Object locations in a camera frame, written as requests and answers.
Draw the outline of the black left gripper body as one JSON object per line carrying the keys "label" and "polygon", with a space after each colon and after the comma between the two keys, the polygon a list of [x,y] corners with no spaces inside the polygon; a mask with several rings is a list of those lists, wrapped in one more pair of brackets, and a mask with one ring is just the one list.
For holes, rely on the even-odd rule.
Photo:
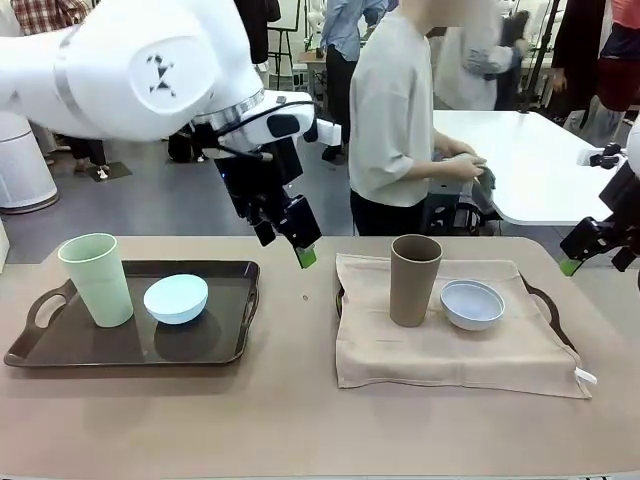
{"label": "black left gripper body", "polygon": [[284,186],[303,173],[293,138],[216,159],[215,165],[238,216],[248,222],[252,212],[260,211],[271,223],[279,223],[290,198]]}

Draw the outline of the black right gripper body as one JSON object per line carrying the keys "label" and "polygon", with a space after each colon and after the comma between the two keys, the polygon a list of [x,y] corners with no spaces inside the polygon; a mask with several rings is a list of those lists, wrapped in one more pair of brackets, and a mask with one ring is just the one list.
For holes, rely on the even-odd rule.
{"label": "black right gripper body", "polygon": [[609,208],[609,219],[616,224],[638,224],[640,220],[639,178],[625,162],[611,178],[600,200]]}

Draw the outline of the person's right hand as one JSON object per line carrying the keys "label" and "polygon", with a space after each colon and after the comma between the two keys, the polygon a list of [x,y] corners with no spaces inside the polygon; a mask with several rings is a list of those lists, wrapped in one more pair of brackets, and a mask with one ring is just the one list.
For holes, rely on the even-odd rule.
{"label": "person's right hand", "polygon": [[478,157],[452,158],[446,162],[447,174],[463,181],[471,181],[484,172],[486,161]]}

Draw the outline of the person's left hand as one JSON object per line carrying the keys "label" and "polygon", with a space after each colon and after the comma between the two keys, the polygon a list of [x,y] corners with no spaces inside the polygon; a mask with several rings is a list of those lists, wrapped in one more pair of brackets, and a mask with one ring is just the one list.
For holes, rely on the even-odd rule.
{"label": "person's left hand", "polygon": [[463,154],[472,156],[476,155],[475,150],[467,143],[460,140],[452,139],[450,137],[446,137],[441,142],[440,149],[444,153],[446,158],[453,158],[455,156]]}

